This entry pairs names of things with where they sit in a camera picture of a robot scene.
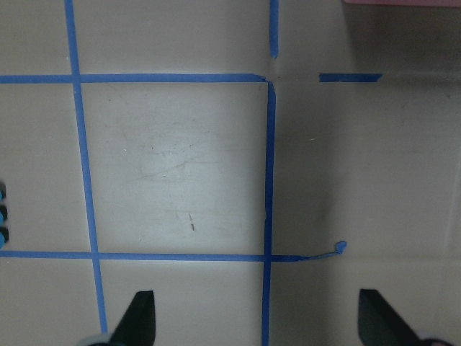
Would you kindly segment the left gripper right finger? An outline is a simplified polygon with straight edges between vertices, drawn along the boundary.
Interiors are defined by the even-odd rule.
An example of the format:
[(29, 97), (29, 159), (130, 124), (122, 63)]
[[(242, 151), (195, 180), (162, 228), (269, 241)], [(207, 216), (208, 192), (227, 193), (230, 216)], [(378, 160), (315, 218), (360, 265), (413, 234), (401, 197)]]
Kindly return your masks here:
[(361, 289), (358, 335), (363, 345), (421, 345), (421, 340), (378, 290)]

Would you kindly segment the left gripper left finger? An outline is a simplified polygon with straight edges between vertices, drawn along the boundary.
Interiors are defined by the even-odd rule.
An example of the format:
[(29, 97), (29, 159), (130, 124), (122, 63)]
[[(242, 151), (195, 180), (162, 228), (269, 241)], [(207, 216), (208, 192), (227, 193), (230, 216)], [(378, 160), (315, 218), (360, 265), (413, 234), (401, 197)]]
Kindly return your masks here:
[(156, 339), (152, 290), (138, 291), (109, 339), (110, 345), (152, 346)]

